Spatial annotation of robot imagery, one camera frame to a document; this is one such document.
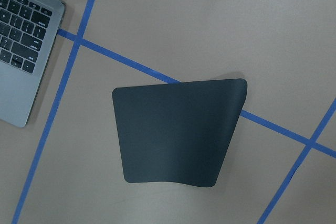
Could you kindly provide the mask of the black mouse pad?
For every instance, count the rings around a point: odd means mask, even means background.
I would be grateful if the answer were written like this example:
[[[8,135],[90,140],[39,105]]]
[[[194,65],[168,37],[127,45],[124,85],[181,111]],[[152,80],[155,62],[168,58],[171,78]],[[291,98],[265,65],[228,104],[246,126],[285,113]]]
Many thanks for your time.
[[[114,89],[124,179],[214,186],[246,95],[241,78]]]

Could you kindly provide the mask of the grey laptop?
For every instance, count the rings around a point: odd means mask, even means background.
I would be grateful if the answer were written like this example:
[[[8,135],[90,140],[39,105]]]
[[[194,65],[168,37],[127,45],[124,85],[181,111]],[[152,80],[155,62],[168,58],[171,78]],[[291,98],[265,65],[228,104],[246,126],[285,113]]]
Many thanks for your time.
[[[1,0],[1,120],[27,124],[64,13],[61,0]]]

